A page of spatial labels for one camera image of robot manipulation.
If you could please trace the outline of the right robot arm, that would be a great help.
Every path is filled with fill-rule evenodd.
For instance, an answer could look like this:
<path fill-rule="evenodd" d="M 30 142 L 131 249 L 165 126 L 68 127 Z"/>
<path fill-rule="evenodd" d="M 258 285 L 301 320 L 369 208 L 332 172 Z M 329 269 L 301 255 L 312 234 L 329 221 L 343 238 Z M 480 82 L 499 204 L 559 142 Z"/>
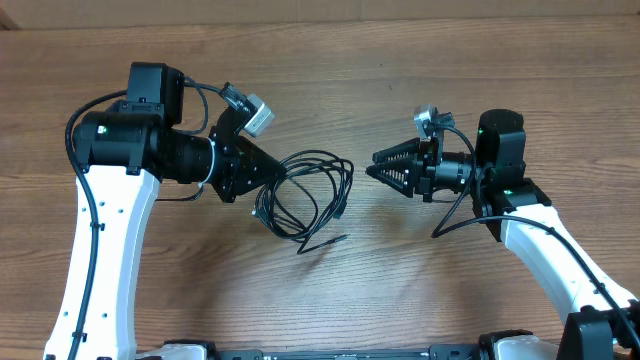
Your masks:
<path fill-rule="evenodd" d="M 470 197 L 474 216 L 456 224 L 442 219 L 440 237 L 485 225 L 495 240 L 529 269 L 564 326 L 553 344 L 515 329 L 479 336 L 474 345 L 432 345 L 430 359 L 616 359 L 617 349 L 639 356 L 639 300 L 609 277 L 563 225 L 551 199 L 525 175 L 524 118 L 491 109 L 479 118 L 477 138 L 466 152 L 444 149 L 446 132 L 457 134 L 452 114 L 431 105 L 416 110 L 419 135 L 378 151 L 368 176 L 411 198 L 431 202 L 449 190 Z"/>

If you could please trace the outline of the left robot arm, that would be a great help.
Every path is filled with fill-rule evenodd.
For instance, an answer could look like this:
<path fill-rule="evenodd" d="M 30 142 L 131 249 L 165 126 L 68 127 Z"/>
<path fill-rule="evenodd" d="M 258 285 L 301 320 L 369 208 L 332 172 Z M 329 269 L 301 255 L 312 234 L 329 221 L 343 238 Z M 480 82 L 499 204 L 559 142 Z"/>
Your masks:
<path fill-rule="evenodd" d="M 76 110 L 65 148 L 76 175 L 77 220 L 48 359 L 133 359 L 134 309 L 147 223 L 164 180 L 211 186 L 225 203 L 284 172 L 254 142 L 273 111 L 232 85 L 218 89 L 217 123 L 181 128 L 192 80 L 163 63 L 135 62 L 126 89 Z"/>

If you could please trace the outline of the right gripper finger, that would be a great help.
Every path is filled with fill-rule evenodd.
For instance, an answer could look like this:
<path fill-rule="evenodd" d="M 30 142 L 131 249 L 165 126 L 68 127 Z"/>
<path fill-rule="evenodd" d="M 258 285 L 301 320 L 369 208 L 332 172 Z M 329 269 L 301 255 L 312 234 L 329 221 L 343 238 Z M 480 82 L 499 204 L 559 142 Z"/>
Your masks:
<path fill-rule="evenodd" d="M 408 198 L 413 197 L 416 171 L 412 160 L 375 163 L 366 168 L 366 174 Z"/>
<path fill-rule="evenodd" d="M 387 161 L 398 160 L 407 156 L 412 156 L 418 152 L 419 146 L 420 139 L 413 138 L 390 148 L 375 152 L 372 155 L 372 161 L 375 164 L 378 164 Z"/>

